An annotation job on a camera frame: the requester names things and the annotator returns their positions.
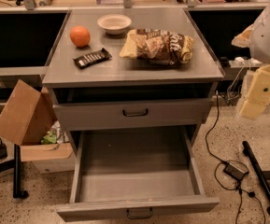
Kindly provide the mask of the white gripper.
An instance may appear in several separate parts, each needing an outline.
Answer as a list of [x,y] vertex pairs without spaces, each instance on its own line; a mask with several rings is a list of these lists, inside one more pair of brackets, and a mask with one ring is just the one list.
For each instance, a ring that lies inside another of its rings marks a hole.
[[[250,47],[252,58],[270,63],[270,5],[253,25],[236,35],[231,44],[239,48]],[[255,120],[270,105],[270,64],[247,72],[237,104],[237,116],[241,120]]]

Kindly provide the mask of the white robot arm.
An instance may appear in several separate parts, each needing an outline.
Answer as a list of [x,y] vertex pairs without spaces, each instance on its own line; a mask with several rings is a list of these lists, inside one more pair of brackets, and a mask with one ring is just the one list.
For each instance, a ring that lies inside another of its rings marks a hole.
[[256,71],[248,70],[245,74],[236,107],[238,120],[252,122],[270,105],[270,3],[232,44],[249,48],[251,58],[262,64]]

